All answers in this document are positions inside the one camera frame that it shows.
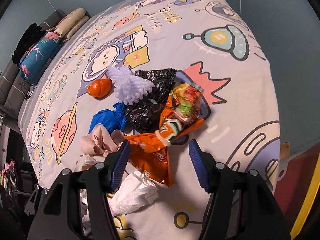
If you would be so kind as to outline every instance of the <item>mattress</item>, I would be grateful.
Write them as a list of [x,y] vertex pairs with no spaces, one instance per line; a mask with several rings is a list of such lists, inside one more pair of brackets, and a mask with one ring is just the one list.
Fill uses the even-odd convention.
[[[82,26],[19,113],[40,186],[49,189],[62,169],[75,169],[79,138],[88,134],[93,115],[113,110],[114,93],[96,100],[86,92],[111,64],[133,72],[172,67],[179,79],[201,85],[205,124],[188,141],[196,138],[233,170],[256,169],[274,191],[280,130],[270,65],[225,0],[127,0]],[[158,184],[158,201],[115,218],[121,239],[198,238],[209,195],[193,172],[188,141],[169,148],[174,185]],[[134,168],[127,164],[126,170]]]

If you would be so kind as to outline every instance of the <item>yellow strip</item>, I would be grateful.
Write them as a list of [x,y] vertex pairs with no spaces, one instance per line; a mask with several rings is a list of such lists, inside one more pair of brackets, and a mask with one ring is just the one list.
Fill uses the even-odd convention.
[[296,238],[296,236],[300,233],[304,223],[306,222],[306,219],[309,215],[309,212],[311,210],[313,202],[316,198],[316,194],[318,192],[319,185],[320,185],[320,154],[318,156],[318,161],[317,161],[315,171],[313,173],[313,176],[312,176],[312,179],[310,182],[308,192],[307,192],[306,197],[303,201],[303,204],[302,204],[300,212],[297,216],[297,219],[291,229],[291,232],[290,232],[291,239]]

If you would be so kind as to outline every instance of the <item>cartoon print bed sheet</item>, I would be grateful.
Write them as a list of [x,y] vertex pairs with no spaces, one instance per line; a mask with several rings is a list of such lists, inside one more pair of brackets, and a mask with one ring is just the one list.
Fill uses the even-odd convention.
[[233,170],[257,169],[274,190],[280,132],[269,62],[225,0],[128,0],[92,18],[66,43],[19,114],[42,187],[50,188],[63,168],[75,168],[79,138],[93,115],[113,110],[113,94],[103,100],[87,94],[92,81],[107,78],[110,65],[172,67],[177,79],[204,88],[205,126],[169,148],[174,185],[160,185],[159,201],[149,208],[115,217],[122,239],[198,237],[209,196],[192,172],[192,138]]

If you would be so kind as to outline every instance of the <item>white tissue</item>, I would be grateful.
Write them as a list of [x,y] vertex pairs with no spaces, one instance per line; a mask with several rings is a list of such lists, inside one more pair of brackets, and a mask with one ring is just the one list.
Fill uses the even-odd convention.
[[139,171],[129,174],[113,198],[108,198],[112,216],[132,213],[159,197],[158,188]]
[[119,99],[120,103],[123,102],[125,105],[138,103],[154,87],[153,82],[148,79],[132,75],[131,70],[127,66],[116,68],[110,65],[107,73],[112,83],[114,83],[116,98]]

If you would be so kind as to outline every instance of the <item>blue floral pillow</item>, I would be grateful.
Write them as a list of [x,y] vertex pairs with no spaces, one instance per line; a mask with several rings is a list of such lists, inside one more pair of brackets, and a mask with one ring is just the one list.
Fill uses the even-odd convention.
[[60,48],[59,36],[53,32],[47,32],[43,38],[30,50],[25,59],[20,64],[20,69],[24,73],[24,79],[33,81],[39,77],[47,68],[46,62]]

